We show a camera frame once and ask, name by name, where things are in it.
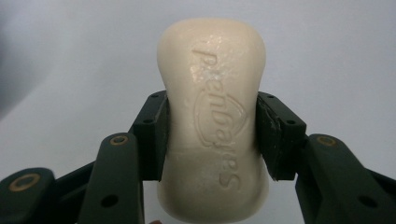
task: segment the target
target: white tabletop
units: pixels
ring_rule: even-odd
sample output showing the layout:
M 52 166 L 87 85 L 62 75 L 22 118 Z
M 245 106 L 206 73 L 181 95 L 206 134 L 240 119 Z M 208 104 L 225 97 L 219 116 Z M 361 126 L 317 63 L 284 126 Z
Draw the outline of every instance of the white tabletop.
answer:
M 396 2 L 1 1 L 0 179 L 28 167 L 56 177 L 94 161 L 164 89 L 162 32 L 191 17 L 245 21 L 262 35 L 260 91 L 280 98 L 307 133 L 343 140 L 367 168 L 396 178 Z M 146 221 L 181 223 L 145 183 Z M 294 182 L 273 182 L 240 223 L 304 223 Z

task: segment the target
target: soap bar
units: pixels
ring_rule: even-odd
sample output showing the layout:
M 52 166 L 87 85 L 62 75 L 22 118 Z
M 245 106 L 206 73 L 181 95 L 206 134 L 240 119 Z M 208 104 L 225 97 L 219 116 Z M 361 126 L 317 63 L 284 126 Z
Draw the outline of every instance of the soap bar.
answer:
M 190 19 L 163 33 L 157 53 L 170 107 L 160 204 L 190 223 L 250 217 L 268 192 L 255 139 L 262 38 L 240 21 Z

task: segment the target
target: white surface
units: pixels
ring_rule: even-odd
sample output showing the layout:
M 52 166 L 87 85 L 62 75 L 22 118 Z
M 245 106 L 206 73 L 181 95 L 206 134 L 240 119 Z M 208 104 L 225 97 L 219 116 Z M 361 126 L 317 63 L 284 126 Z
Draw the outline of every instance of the white surface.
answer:
M 368 168 L 396 178 L 396 2 L 1 1 L 0 178 L 27 167 L 65 175 L 125 132 L 164 89 L 161 33 L 191 17 L 245 21 L 262 35 L 260 91 L 280 98 L 307 133 L 342 139 Z M 146 221 L 180 223 L 145 184 Z M 303 223 L 294 183 L 270 181 L 241 223 Z
M 161 206 L 192 223 L 251 217 L 268 194 L 255 136 L 262 38 L 240 21 L 179 21 L 163 33 L 157 62 L 170 107 Z

